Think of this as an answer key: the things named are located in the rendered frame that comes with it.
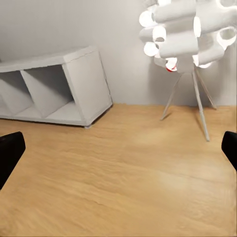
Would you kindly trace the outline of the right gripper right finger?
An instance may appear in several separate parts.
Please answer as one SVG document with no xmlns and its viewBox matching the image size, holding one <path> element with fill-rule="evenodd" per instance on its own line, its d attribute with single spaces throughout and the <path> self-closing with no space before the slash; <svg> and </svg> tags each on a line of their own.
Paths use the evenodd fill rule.
<svg viewBox="0 0 237 237">
<path fill-rule="evenodd" d="M 221 148 L 237 171 L 237 133 L 226 131 Z"/>
</svg>

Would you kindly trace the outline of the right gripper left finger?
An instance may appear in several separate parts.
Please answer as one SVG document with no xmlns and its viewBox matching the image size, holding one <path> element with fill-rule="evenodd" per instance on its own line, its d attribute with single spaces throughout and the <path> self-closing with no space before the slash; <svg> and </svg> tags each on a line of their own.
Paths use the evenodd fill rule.
<svg viewBox="0 0 237 237">
<path fill-rule="evenodd" d="M 21 131 L 0 137 L 0 190 L 26 150 Z"/>
</svg>

